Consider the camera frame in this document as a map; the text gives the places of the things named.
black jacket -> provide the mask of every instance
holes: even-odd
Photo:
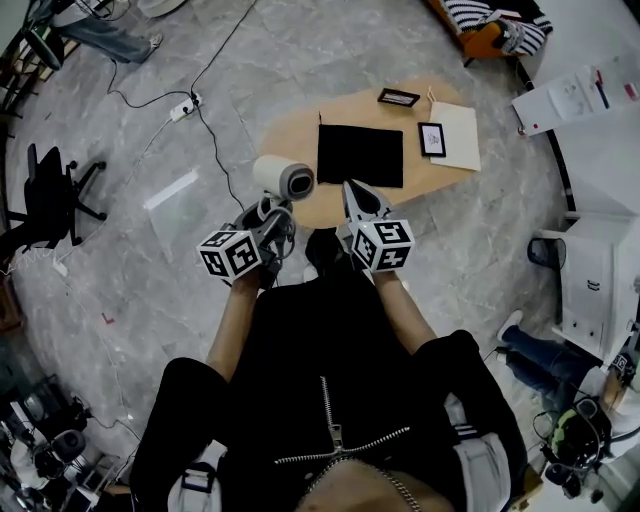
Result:
[[[457,331],[410,356],[371,283],[354,275],[263,293],[229,384],[194,360],[168,365],[132,472],[143,510],[166,510],[171,487],[212,439],[228,447],[217,471],[225,512],[252,510],[265,500],[273,510],[294,510],[327,463],[295,457],[334,449],[323,381],[344,448],[375,443],[357,456],[405,471],[465,510],[452,448],[458,436],[443,407],[455,394],[478,435],[500,437],[512,496],[520,494],[522,437],[472,336]]]

floor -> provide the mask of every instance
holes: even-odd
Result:
[[[165,40],[142,66],[121,66],[115,86],[134,104],[188,88],[248,5],[191,0],[146,23],[133,9],[121,20],[125,26],[137,33],[161,30]],[[233,188],[251,204],[258,197],[252,162],[276,117],[419,75],[437,75],[456,87],[477,111],[483,170],[399,210],[417,236],[415,255],[401,274],[437,333],[467,329],[485,355],[515,308],[525,310],[532,333],[548,333],[557,301],[554,276],[527,261],[526,246],[536,229],[557,227],[566,203],[546,137],[517,134],[510,101],[522,84],[513,70],[500,60],[468,69],[462,61],[420,0],[259,0],[196,90]],[[70,253],[68,240],[57,249],[67,277],[45,252],[21,258],[14,276],[44,369],[91,404],[102,423],[119,418],[140,434],[167,362],[203,358],[209,349],[228,292],[199,268],[195,246],[239,208],[196,118],[167,125],[141,155],[183,98],[130,109],[117,95],[105,95],[112,73],[107,58],[81,47],[39,86],[40,95],[27,102],[24,120],[15,125],[7,165],[13,169],[12,209],[22,211],[26,151],[35,142],[41,156],[59,146],[66,161],[80,162],[80,171],[107,160],[85,202],[109,212],[109,219],[100,226],[79,217],[80,234],[93,236]],[[151,216],[145,201],[190,171],[197,172],[196,183]],[[308,235],[300,232],[281,285],[301,281]],[[539,404],[493,357],[488,364],[527,446],[533,445],[531,418]],[[127,456],[136,446],[120,425],[106,430],[92,422],[88,432],[108,453]]]

framed photo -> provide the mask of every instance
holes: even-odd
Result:
[[[398,91],[396,89],[382,89],[382,93],[378,98],[380,103],[389,103],[390,105],[400,105],[401,107],[413,107],[420,99],[419,94],[411,92]]]
[[[439,123],[418,123],[422,156],[447,156],[444,132]]]

white cube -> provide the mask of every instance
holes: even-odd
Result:
[[[209,274],[231,280],[262,263],[251,231],[214,231],[198,245],[198,252]]]
[[[352,252],[371,272],[404,267],[416,241],[406,220],[359,222]]]

blue jeans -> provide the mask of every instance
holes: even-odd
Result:
[[[107,57],[122,63],[141,64],[151,55],[152,48],[144,37],[134,37],[116,23],[101,21],[91,16],[85,19],[56,27],[58,33],[96,50]]]
[[[533,338],[517,326],[509,327],[503,340],[510,349],[507,366],[515,377],[539,391],[555,411],[563,412],[573,403],[585,375],[597,366],[589,357],[555,341]]]

